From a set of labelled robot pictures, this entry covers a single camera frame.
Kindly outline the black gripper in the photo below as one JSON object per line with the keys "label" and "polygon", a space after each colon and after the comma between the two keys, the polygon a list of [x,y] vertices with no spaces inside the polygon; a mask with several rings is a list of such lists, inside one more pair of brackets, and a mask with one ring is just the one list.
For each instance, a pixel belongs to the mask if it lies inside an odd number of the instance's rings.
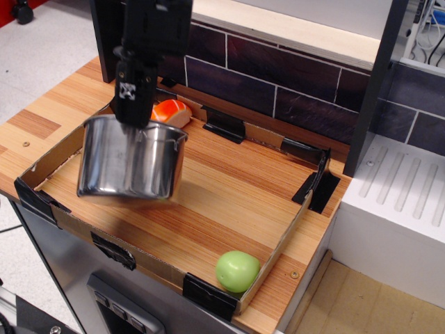
{"label": "black gripper", "polygon": [[188,47],[192,1],[127,1],[116,67],[112,110],[126,125],[148,125],[158,66],[166,56],[183,57]]}

